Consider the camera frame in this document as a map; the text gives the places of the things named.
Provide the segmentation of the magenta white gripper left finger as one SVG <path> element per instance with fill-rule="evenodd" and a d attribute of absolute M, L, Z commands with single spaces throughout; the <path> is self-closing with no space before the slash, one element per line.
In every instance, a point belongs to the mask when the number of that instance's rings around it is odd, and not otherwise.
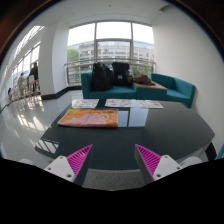
<path fill-rule="evenodd" d="M 91 148 L 92 144 L 67 157 L 59 156 L 45 168 L 45 171 L 82 186 L 92 154 Z"/>

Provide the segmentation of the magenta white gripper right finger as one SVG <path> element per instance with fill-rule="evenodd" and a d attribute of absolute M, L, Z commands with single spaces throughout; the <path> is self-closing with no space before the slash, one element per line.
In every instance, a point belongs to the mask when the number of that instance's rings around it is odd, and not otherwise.
<path fill-rule="evenodd" d="M 145 184 L 152 183 L 182 169 L 169 155 L 160 156 L 138 144 L 135 145 L 135 159 Z"/>

